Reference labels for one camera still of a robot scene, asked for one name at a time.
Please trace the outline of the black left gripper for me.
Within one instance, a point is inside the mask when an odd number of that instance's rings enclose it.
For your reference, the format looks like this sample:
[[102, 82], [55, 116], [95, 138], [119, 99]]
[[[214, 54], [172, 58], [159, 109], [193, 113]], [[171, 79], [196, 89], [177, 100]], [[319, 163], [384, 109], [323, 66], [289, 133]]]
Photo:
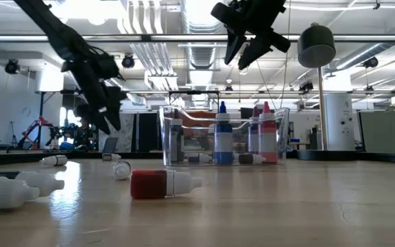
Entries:
[[105, 134], [110, 128], [101, 109], [106, 109], [106, 117], [115, 128], [121, 129], [121, 100], [126, 96], [119, 86], [106, 86], [95, 62], [95, 53], [75, 61], [65, 61], [62, 71], [70, 71], [79, 86], [86, 103], [77, 107], [77, 113], [92, 113], [92, 123]]

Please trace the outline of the blue food coloring bottle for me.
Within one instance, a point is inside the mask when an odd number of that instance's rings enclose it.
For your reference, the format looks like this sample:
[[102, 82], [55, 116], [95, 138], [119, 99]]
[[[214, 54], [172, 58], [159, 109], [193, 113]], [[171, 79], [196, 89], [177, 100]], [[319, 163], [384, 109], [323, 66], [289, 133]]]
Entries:
[[220, 102], [219, 112], [216, 114], [214, 141], [214, 162], [217, 165], [232, 165], [234, 161], [232, 124], [224, 101]]

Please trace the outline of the thin metal pole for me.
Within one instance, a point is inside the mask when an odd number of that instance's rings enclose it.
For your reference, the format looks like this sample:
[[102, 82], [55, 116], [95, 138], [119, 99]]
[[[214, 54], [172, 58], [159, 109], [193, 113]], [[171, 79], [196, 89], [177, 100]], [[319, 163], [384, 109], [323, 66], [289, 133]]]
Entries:
[[322, 68], [318, 67], [318, 86], [319, 86], [319, 104], [320, 104], [320, 121], [322, 132], [322, 149], [327, 150], [327, 137], [326, 137], [326, 118], [324, 107], [324, 90], [323, 90], [323, 75]]

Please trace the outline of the violet food coloring bottle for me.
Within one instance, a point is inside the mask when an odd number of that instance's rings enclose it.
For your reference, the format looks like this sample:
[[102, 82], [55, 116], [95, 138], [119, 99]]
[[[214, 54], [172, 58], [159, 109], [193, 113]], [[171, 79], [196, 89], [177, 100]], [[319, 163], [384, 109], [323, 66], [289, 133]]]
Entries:
[[253, 108], [248, 127], [248, 152], [251, 154], [259, 153], [259, 110], [257, 106]]

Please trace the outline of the pink food coloring bottle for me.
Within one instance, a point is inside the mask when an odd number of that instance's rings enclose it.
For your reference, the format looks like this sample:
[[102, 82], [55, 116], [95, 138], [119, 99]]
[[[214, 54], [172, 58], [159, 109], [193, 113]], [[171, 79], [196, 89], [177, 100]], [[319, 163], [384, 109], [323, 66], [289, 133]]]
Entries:
[[277, 126], [268, 102], [264, 102], [263, 112], [259, 115], [259, 154], [265, 163], [277, 163]]

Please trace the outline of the black cylinder on pole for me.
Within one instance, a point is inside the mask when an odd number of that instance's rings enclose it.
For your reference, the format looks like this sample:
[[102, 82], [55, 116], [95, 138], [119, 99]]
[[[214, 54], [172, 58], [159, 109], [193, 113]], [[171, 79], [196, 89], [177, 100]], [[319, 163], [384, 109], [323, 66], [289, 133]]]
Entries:
[[319, 23], [312, 23], [298, 39], [298, 62], [314, 69], [329, 64], [336, 56], [332, 31]]

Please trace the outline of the person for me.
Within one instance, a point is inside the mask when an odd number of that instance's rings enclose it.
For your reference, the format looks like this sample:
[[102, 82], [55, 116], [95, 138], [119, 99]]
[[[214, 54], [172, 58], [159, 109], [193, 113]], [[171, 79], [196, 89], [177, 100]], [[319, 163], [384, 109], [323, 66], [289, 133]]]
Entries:
[[74, 145], [77, 149], [88, 149], [93, 139], [90, 124], [85, 119], [80, 119], [81, 126], [77, 129]]

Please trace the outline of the clear plastic bin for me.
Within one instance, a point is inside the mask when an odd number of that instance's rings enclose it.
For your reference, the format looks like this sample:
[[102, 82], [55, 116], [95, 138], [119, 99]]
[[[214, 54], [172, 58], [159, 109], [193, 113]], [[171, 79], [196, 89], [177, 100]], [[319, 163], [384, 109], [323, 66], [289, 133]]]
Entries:
[[[257, 106], [259, 114], [263, 112], [263, 106]], [[160, 131], [163, 138], [163, 162], [166, 166], [231, 166], [231, 165], [217, 165], [213, 159], [214, 153], [214, 127], [216, 117], [208, 128], [207, 137], [198, 138], [185, 138], [184, 137], [184, 161], [182, 163], [171, 163], [170, 161], [170, 147], [169, 147], [169, 131], [170, 123], [173, 119], [174, 110], [177, 109], [179, 112], [187, 115], [187, 111], [179, 106], [162, 106], [158, 111]], [[232, 141], [233, 141], [233, 156], [234, 161], [232, 165], [242, 165], [238, 162], [238, 156], [240, 154], [251, 154], [248, 152], [248, 127], [250, 124], [249, 119], [242, 119], [240, 110], [229, 111], [226, 107], [227, 113], [230, 115], [230, 123], [232, 124]], [[277, 131], [277, 151], [278, 151], [278, 162], [277, 163], [262, 163], [260, 165], [277, 165], [283, 164], [286, 160], [287, 155], [287, 132], [289, 130], [289, 113], [288, 108], [280, 108], [276, 111], [271, 110], [274, 114]], [[212, 157], [210, 163], [205, 164], [191, 164], [188, 163], [187, 157], [189, 154], [208, 154]]]

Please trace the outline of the small black dropper bottle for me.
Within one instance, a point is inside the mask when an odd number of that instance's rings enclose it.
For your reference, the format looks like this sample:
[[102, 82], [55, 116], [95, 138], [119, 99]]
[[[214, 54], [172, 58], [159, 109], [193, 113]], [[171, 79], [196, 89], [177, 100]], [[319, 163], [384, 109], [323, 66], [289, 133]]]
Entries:
[[127, 161], [119, 161], [113, 167], [113, 175], [116, 180], [127, 180], [132, 173], [131, 164]]
[[57, 180], [51, 174], [39, 174], [37, 172], [8, 171], [0, 172], [0, 177], [6, 177], [14, 180], [23, 180], [29, 187], [35, 187], [40, 190], [40, 197], [50, 196], [56, 190], [64, 189], [63, 180]]

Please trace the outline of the small dark dropper bottle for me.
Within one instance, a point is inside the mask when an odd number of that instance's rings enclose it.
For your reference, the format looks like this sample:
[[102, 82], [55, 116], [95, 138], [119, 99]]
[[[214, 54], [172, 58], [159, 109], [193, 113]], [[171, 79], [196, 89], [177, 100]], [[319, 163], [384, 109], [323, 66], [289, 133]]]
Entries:
[[29, 187], [23, 180], [0, 177], [0, 210], [15, 209], [39, 198], [40, 190]]
[[238, 156], [238, 162], [242, 165], [260, 165], [265, 161], [266, 159], [259, 154], [240, 154]]

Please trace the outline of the white cylindrical column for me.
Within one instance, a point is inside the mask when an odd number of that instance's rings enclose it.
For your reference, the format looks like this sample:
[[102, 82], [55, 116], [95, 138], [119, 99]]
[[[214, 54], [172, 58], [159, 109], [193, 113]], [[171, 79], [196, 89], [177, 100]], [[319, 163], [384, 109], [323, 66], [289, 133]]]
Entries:
[[351, 96], [347, 94], [326, 94], [324, 103], [327, 149], [354, 151], [354, 117]]

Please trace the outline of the black curtain panel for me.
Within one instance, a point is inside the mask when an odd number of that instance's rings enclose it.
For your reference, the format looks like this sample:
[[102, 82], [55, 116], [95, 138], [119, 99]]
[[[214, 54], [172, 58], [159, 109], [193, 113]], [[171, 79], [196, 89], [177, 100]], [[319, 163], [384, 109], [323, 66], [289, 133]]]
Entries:
[[136, 133], [137, 152], [158, 150], [158, 115], [156, 113], [138, 114]]

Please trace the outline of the grey chair back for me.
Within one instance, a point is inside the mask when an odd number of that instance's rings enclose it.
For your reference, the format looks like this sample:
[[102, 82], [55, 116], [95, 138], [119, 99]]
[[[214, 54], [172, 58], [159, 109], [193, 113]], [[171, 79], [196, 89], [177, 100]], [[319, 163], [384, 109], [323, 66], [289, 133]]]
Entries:
[[116, 150], [117, 142], [118, 142], [117, 137], [108, 137], [105, 141], [102, 152], [103, 153], [114, 153]]

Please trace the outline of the small green dropper bottle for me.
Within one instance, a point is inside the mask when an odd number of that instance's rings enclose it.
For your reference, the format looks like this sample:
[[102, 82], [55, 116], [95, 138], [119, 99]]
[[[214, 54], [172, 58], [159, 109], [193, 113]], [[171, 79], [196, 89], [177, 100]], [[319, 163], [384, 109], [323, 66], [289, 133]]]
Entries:
[[187, 157], [188, 163], [191, 164], [205, 164], [212, 161], [212, 157], [208, 154], [189, 154]]

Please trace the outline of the thin black frame bar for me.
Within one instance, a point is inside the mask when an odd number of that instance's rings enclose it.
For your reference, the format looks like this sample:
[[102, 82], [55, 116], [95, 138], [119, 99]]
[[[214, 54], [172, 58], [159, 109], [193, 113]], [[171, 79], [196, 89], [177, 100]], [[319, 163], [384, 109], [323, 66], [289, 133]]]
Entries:
[[[302, 94], [319, 94], [319, 91], [198, 91], [198, 90], [190, 90], [190, 91], [123, 91], [124, 93], [131, 94], [144, 94], [144, 95], [171, 95], [171, 94], [180, 94], [184, 93], [187, 95], [199, 95], [199, 94], [294, 94], [294, 95], [302, 95]], [[35, 93], [59, 93], [59, 94], [72, 94], [78, 95], [81, 94], [81, 91], [75, 90], [61, 90], [61, 91], [36, 91]], [[395, 94], [395, 90], [392, 91], [323, 91], [323, 93], [330, 94], [362, 94], [362, 95], [371, 95], [371, 94]]]

